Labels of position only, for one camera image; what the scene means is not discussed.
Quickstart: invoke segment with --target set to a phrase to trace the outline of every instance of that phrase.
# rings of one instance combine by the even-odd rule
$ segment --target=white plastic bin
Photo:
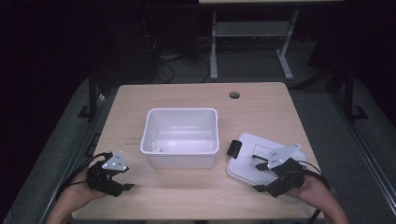
[[[213,108],[154,108],[140,150],[155,168],[212,168],[219,151]]]

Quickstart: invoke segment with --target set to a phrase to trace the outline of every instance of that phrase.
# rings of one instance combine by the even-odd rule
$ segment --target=wire
[[[203,62],[205,65],[206,65],[206,68],[207,68],[207,72],[206,72],[206,76],[205,76],[205,78],[204,79],[202,79],[202,81],[200,82],[200,83],[204,83],[206,80],[207,80],[207,78],[210,76],[210,65],[209,65],[209,63],[207,63],[204,59],[202,59],[202,58],[197,58],[199,61],[201,61],[201,62]]]
[[[172,55],[166,55],[166,56],[160,56],[160,59],[163,60],[160,63],[170,63],[174,60],[181,59],[183,56],[181,54],[172,54]]]
[[[198,42],[204,42],[203,44],[198,43],[197,51],[198,52],[206,52],[211,48],[212,39],[210,37],[203,37],[202,39],[198,39]]]
[[[315,170],[317,170],[317,171],[320,173],[320,175],[323,176],[323,173],[322,173],[316,166],[314,166],[313,164],[311,164],[311,163],[309,163],[309,162],[307,162],[307,161],[297,161],[297,162],[305,163],[305,164],[307,164],[307,165],[312,166],[313,168],[315,168]]]
[[[59,196],[61,195],[64,190],[70,186],[70,182],[78,175],[86,166],[88,166],[94,159],[101,157],[101,156],[106,156],[109,153],[99,153],[87,160],[85,160],[67,179],[62,183],[62,185],[59,187],[58,192],[56,193],[56,200],[59,199]]]
[[[151,47],[150,49],[147,49],[147,50],[148,50],[148,51],[154,50],[155,47],[157,47],[157,38],[155,38],[154,35],[146,35],[146,37],[150,37],[150,38],[152,38],[152,40],[153,40],[152,47]]]
[[[173,69],[172,66],[170,66],[168,64],[164,64],[164,63],[161,63],[160,67],[161,67],[161,70],[163,72],[163,76],[166,78],[166,79],[163,79],[162,78],[162,74],[159,73],[158,74],[158,79],[159,79],[160,84],[168,84],[168,83],[170,83],[173,80],[173,78],[175,77],[175,69]],[[172,76],[171,77],[167,76],[165,70],[163,69],[164,67],[167,67],[167,68],[169,68],[172,71]]]
[[[86,183],[86,182],[89,182],[89,181],[94,180],[94,179],[96,179],[96,178],[91,178],[91,179],[87,179],[87,180],[83,180],[83,181],[78,181],[78,182],[74,182],[74,183],[69,183],[69,184],[66,185],[66,187],[70,187],[70,186],[76,185],[76,184]]]
[[[262,160],[262,161],[268,161],[267,159],[265,159],[265,158],[263,158],[263,157],[260,157],[260,156],[258,156],[258,155],[253,155],[253,156],[251,156],[251,157],[254,158],[254,159]]]

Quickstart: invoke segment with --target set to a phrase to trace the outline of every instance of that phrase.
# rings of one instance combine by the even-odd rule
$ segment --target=wooden table
[[[231,91],[239,99],[229,96]],[[213,107],[219,113],[219,154],[213,169],[154,169],[139,150],[147,113],[155,107]],[[275,199],[227,175],[233,139],[252,133],[282,145],[302,144],[318,166],[283,83],[210,83],[120,87],[95,153],[123,150],[131,168],[115,180],[135,187],[95,200],[77,219],[273,219],[306,218],[314,208]]]

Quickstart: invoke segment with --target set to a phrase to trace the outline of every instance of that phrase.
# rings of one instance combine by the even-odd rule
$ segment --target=gray floor
[[[306,65],[314,46],[315,43],[310,42],[291,43],[287,58],[295,75],[293,81],[283,77],[271,46],[219,54],[217,82],[280,81],[288,86],[296,85],[318,72]],[[207,53],[201,56],[208,62]],[[171,83],[200,82],[207,74],[207,66],[200,61],[180,59],[168,65],[176,73]],[[396,186],[395,127],[358,81],[355,82],[354,102],[362,106],[369,119],[349,123],[338,103],[342,92],[335,95],[327,93],[324,90],[326,82],[324,78],[303,91],[290,91],[320,168],[336,191],[335,196],[345,208],[351,223],[396,223],[389,199],[384,196],[383,188],[379,187],[373,165],[365,159],[365,151],[362,150],[371,149],[389,184]],[[77,118],[80,109],[88,104],[88,81],[81,83],[13,204],[6,223],[41,223],[45,220],[59,182],[84,159],[94,135],[102,131],[116,93],[117,89],[114,89],[98,101],[98,114],[92,122],[88,122],[87,119]],[[364,142],[357,141],[359,136]],[[272,223],[294,221],[273,220]],[[71,223],[135,222],[71,220]]]

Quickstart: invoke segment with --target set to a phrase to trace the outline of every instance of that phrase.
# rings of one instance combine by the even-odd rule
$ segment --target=human hand
[[[305,175],[303,185],[289,190],[287,194],[321,210],[328,223],[349,223],[347,215],[332,193],[312,175]]]
[[[85,181],[87,171],[82,171],[72,180],[71,183]],[[53,206],[49,217],[48,224],[67,223],[69,216],[78,209],[87,205],[90,201],[105,197],[106,194],[95,189],[90,189],[86,182],[70,185],[64,189],[58,201]]]

